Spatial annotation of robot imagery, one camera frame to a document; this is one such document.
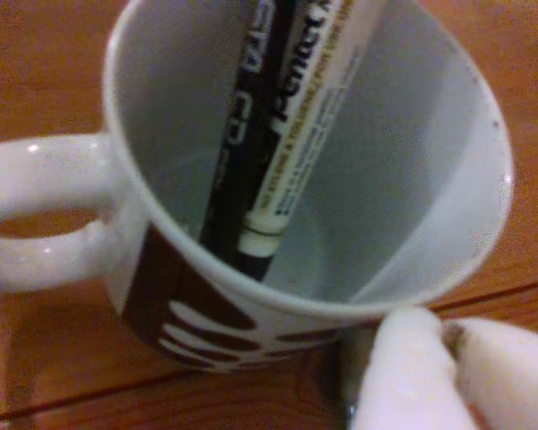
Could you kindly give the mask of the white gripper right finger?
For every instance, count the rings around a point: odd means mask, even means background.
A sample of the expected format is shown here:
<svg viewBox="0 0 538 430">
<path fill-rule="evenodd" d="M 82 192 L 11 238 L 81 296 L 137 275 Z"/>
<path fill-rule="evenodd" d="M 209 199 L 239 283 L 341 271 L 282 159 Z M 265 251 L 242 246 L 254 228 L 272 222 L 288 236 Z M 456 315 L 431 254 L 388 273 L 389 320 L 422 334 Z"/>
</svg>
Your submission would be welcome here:
<svg viewBox="0 0 538 430">
<path fill-rule="evenodd" d="M 490 429 L 538 429 L 538 332 L 482 318 L 444 323 L 459 391 Z"/>
</svg>

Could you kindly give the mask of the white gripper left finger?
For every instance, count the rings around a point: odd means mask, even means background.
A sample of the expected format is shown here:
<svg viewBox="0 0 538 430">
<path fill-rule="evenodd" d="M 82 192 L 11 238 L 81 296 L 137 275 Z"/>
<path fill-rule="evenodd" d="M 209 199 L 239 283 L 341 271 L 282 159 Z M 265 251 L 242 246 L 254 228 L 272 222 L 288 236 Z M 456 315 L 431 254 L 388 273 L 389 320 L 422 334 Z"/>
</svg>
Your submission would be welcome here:
<svg viewBox="0 0 538 430">
<path fill-rule="evenodd" d="M 456 363 L 431 311 L 404 308 L 378 327 L 360 383 L 357 429 L 474 429 Z"/>
</svg>

